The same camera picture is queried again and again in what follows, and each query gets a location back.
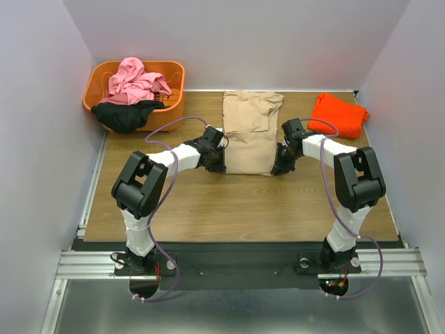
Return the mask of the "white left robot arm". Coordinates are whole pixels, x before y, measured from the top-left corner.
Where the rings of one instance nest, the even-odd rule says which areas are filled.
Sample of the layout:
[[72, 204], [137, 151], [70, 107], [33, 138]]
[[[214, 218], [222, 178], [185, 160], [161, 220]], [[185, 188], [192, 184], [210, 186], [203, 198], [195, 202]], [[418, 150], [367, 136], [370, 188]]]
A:
[[124, 219], [127, 241], [125, 257], [118, 260], [140, 274], [149, 273], [156, 263], [155, 242], [149, 227], [154, 213], [172, 191], [180, 172], [199, 167], [224, 173], [225, 145], [187, 141], [154, 153], [133, 152], [112, 187]]

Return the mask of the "beige t shirt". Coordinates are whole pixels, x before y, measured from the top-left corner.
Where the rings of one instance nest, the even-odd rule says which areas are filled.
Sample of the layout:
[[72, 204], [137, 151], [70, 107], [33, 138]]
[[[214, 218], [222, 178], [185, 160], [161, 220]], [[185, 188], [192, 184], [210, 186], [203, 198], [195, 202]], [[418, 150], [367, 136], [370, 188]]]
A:
[[223, 129], [226, 173], [270, 175], [277, 149], [277, 121], [284, 96], [272, 91], [226, 90]]

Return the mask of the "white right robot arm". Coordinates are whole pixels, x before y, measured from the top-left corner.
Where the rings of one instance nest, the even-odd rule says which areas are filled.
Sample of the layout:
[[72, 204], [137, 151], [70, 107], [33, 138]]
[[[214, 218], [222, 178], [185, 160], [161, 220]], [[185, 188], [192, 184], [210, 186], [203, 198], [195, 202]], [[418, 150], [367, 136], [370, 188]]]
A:
[[322, 134], [296, 135], [277, 144], [273, 176], [294, 171], [296, 160], [311, 157], [321, 163], [327, 199], [335, 222], [323, 241], [320, 263], [327, 271], [346, 265], [355, 254], [362, 224], [386, 194], [380, 165], [370, 147], [355, 148]]

